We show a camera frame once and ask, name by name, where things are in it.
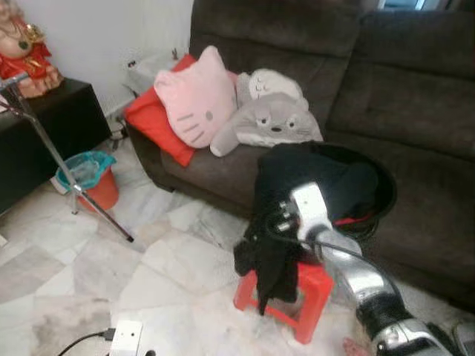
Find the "pink Hello Kitty pillow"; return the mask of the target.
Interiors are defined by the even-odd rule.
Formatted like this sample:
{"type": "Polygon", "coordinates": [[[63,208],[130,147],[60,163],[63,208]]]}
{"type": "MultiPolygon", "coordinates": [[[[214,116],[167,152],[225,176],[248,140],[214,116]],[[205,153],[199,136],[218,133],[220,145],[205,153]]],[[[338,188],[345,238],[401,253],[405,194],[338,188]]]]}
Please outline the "pink Hello Kitty pillow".
{"type": "Polygon", "coordinates": [[[160,71],[154,89],[177,138],[193,148],[211,145],[237,110],[235,81],[214,45],[201,51],[190,67],[160,71]]]}

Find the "dark brown fabric sofa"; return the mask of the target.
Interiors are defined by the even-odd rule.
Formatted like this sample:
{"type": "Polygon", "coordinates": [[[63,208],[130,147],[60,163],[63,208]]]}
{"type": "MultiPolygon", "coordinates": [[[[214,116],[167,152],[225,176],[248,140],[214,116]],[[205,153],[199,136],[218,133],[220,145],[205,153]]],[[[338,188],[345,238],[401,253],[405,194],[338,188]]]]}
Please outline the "dark brown fabric sofa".
{"type": "Polygon", "coordinates": [[[363,248],[404,283],[475,308],[475,84],[470,11],[361,0],[193,0],[190,51],[298,82],[324,139],[373,157],[393,207],[363,248]]]}

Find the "teal plastic bin liner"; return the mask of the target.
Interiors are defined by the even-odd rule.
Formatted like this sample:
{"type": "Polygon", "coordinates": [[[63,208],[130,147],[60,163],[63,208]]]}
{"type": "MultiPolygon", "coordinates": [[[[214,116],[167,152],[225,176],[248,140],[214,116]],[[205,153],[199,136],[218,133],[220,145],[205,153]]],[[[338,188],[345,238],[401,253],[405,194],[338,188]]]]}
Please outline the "teal plastic bin liner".
{"type": "MultiPolygon", "coordinates": [[[[69,157],[65,165],[82,190],[89,191],[104,180],[106,172],[116,161],[114,156],[104,151],[88,151],[69,157]]],[[[56,170],[50,182],[60,194],[71,192],[73,186],[61,169],[56,170]]]]}

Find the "black garment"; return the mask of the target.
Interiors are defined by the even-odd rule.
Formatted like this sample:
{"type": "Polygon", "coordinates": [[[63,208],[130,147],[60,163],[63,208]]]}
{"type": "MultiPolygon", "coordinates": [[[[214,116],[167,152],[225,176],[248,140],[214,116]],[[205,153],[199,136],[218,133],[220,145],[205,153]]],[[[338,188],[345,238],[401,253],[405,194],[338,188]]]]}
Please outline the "black garment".
{"type": "Polygon", "coordinates": [[[291,244],[292,238],[273,240],[266,234],[266,218],[255,233],[248,234],[234,247],[235,271],[247,275],[249,271],[257,272],[257,288],[267,303],[272,298],[285,302],[295,302],[298,287],[298,261],[304,254],[302,247],[291,244]]]}

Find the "red plastic stool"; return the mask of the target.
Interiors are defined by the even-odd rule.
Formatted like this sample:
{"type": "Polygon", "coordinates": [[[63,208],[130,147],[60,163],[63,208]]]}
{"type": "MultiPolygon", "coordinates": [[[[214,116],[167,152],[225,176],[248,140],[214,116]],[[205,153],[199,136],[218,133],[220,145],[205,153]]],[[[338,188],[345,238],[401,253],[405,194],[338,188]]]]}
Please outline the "red plastic stool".
{"type": "MultiPolygon", "coordinates": [[[[253,270],[241,276],[233,298],[233,305],[238,311],[251,309],[256,312],[259,309],[261,298],[257,288],[258,281],[257,272],[253,270]]],[[[322,265],[299,263],[295,302],[271,299],[264,309],[264,314],[288,326],[296,342],[309,345],[334,288],[335,281],[322,265]]]]}

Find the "red laughing Buddha statue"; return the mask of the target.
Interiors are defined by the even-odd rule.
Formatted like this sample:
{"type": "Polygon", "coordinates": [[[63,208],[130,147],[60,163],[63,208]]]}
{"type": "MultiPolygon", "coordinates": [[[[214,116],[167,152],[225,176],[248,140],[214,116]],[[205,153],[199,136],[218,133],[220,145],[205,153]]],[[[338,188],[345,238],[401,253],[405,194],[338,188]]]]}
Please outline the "red laughing Buddha statue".
{"type": "Polygon", "coordinates": [[[27,98],[41,97],[64,81],[48,61],[51,55],[43,31],[24,20],[14,0],[0,0],[0,78],[27,74],[18,84],[20,91],[27,98]]]}

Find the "black laundry basket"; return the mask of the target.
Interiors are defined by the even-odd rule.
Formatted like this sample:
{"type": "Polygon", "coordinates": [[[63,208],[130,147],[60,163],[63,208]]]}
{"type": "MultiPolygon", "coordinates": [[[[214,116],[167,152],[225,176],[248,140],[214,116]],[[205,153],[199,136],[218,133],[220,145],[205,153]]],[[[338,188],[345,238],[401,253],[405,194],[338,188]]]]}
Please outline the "black laundry basket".
{"type": "Polygon", "coordinates": [[[393,175],[372,157],[315,140],[276,145],[258,157],[248,234],[258,230],[276,202],[289,199],[292,190],[309,182],[322,190],[331,223],[373,214],[359,224],[333,225],[359,242],[370,240],[396,200],[393,175]]]}

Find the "red cushion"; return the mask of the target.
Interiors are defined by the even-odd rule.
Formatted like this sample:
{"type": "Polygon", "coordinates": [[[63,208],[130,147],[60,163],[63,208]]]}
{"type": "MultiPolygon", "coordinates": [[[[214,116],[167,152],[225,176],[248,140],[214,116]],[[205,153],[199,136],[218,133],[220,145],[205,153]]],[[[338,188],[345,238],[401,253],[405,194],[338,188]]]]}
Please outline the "red cushion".
{"type": "MultiPolygon", "coordinates": [[[[190,67],[199,57],[200,55],[193,57],[188,54],[170,71],[177,72],[190,67]]],[[[233,80],[235,80],[235,74],[231,72],[231,75],[233,80]]],[[[190,147],[177,138],[170,128],[166,109],[160,98],[157,97],[154,85],[138,99],[134,99],[129,108],[125,110],[125,114],[126,122],[133,129],[138,130],[147,139],[150,139],[155,145],[159,146],[160,150],[172,157],[174,162],[180,164],[180,166],[188,167],[194,153],[199,149],[203,149],[190,147]]]]}

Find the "grey Totoro plush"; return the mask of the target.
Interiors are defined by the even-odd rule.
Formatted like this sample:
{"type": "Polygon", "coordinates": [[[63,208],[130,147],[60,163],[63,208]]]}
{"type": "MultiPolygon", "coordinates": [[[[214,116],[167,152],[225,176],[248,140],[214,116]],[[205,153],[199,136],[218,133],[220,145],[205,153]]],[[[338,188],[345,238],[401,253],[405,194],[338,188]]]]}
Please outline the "grey Totoro plush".
{"type": "Polygon", "coordinates": [[[226,156],[239,145],[272,147],[324,139],[301,86],[274,69],[235,75],[235,102],[237,110],[209,146],[215,156],[226,156]]]}

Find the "red clothes hanger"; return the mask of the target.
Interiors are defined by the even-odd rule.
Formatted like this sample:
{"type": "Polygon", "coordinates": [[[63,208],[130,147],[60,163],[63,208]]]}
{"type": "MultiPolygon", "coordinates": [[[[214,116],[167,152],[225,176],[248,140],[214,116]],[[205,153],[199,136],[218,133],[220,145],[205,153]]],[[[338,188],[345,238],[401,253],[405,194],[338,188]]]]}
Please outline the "red clothes hanger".
{"type": "Polygon", "coordinates": [[[352,224],[359,224],[363,221],[369,220],[373,217],[373,214],[367,214],[367,216],[363,217],[342,217],[338,218],[338,220],[333,220],[333,225],[335,226],[350,226],[352,224]]]}

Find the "silver metal clothes rack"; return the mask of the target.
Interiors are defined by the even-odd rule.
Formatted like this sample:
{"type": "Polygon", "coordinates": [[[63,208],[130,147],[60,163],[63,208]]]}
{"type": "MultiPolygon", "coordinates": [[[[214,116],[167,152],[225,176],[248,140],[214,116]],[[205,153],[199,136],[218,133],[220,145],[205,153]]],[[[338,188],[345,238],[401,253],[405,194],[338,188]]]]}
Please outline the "silver metal clothes rack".
{"type": "Polygon", "coordinates": [[[30,76],[28,76],[27,72],[21,72],[9,79],[0,80],[0,93],[2,93],[3,90],[10,92],[9,101],[4,104],[3,102],[0,102],[0,108],[6,108],[7,112],[10,112],[11,115],[17,116],[20,119],[26,119],[26,121],[33,126],[34,131],[37,133],[41,142],[43,142],[45,149],[50,153],[54,162],[57,163],[59,171],[64,173],[65,177],[67,177],[69,183],[67,192],[69,196],[68,201],[71,204],[72,214],[78,214],[80,211],[81,204],[76,200],[78,197],[92,207],[93,211],[95,211],[99,217],[104,218],[104,220],[109,223],[114,230],[118,231],[126,241],[135,241],[133,235],[129,234],[129,231],[126,231],[125,227],[122,227],[122,225],[119,224],[118,221],[108,213],[108,211],[102,209],[102,206],[97,201],[93,200],[92,197],[89,196],[89,193],[86,192],[85,188],[75,180],[71,170],[69,170],[68,164],[62,159],[56,145],[54,145],[54,142],[52,142],[52,139],[48,136],[48,132],[45,130],[43,123],[41,123],[40,119],[34,112],[34,109],[27,103],[26,97],[24,97],[19,89],[20,82],[24,82],[28,78],[30,78],[30,76]]]}

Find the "black TV cabinet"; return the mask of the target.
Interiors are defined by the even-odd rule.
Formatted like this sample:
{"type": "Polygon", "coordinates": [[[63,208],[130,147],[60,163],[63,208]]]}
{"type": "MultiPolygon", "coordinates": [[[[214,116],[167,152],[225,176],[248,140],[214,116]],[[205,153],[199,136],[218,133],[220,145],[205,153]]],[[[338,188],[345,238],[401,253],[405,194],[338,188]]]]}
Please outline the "black TV cabinet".
{"type": "MultiPolygon", "coordinates": [[[[58,152],[68,159],[110,138],[104,111],[87,82],[67,79],[43,97],[27,99],[58,152]]],[[[58,169],[26,119],[0,113],[0,213],[9,210],[58,169]]]]}

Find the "white lace cloth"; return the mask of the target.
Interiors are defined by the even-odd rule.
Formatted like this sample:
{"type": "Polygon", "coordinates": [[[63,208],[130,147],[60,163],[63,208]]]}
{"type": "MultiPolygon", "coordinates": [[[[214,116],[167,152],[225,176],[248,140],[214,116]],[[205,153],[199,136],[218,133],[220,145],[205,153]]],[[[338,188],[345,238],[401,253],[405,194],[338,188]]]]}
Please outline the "white lace cloth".
{"type": "Polygon", "coordinates": [[[133,60],[126,65],[126,78],[123,84],[135,97],[140,97],[152,88],[156,75],[160,71],[174,69],[186,55],[188,55],[187,51],[173,48],[169,52],[160,52],[133,60]]]}

